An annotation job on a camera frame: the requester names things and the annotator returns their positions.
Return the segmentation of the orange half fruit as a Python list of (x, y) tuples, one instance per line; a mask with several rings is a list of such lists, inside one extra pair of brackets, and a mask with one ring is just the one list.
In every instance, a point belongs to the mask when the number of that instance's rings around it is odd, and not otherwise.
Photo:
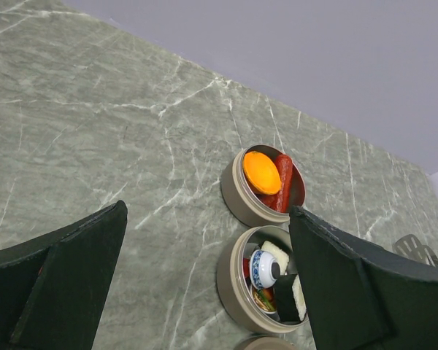
[(247, 152), (243, 157), (242, 169), (254, 193), (274, 195), (281, 189), (282, 182), (277, 166), (264, 153)]

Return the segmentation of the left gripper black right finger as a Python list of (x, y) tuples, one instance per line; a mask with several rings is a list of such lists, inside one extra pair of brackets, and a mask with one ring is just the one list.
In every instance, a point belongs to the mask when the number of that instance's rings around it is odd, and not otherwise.
[(438, 349), (438, 268), (290, 211), (293, 259), (317, 349)]

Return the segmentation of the red sausage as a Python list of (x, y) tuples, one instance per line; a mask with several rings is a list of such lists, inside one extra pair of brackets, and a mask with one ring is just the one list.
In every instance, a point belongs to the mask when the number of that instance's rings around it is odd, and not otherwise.
[(258, 195), (258, 199), (270, 209), (280, 213), (288, 210), (293, 176), (293, 161), (287, 155), (281, 154), (274, 159), (281, 180), (281, 188), (274, 195)]

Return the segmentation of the white rice block seaweed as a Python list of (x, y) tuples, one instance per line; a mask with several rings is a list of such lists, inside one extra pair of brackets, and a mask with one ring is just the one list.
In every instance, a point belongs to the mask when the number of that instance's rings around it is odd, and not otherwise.
[(304, 321), (307, 306), (298, 274), (281, 276), (275, 282), (274, 301), (281, 322)]

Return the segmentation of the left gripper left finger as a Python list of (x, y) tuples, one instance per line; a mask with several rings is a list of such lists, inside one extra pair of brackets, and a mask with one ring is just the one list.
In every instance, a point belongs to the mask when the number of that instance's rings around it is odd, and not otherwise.
[(0, 250), (0, 349), (91, 349), (128, 209), (118, 201)]

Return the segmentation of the white tofu cube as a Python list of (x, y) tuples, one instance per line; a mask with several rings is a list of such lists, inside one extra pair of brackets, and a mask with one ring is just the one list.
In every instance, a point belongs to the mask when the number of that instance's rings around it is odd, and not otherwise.
[(285, 275), (290, 260), (289, 255), (271, 241), (265, 241), (261, 245), (261, 249), (271, 253), (280, 266), (280, 275)]

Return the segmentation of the blue white small bowl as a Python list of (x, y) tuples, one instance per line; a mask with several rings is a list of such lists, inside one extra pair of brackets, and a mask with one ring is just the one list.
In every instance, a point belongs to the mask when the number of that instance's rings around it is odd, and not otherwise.
[(270, 252), (258, 249), (250, 257), (250, 280), (256, 289), (272, 287), (280, 277), (280, 266)]

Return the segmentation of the small sauce dish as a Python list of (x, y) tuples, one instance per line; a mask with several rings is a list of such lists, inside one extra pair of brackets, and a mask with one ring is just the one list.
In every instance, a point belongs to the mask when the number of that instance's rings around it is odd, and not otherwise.
[(272, 287), (256, 289), (253, 285), (250, 285), (250, 294), (252, 295), (253, 302), (263, 313), (267, 315), (277, 313), (277, 307), (274, 301), (274, 289)]

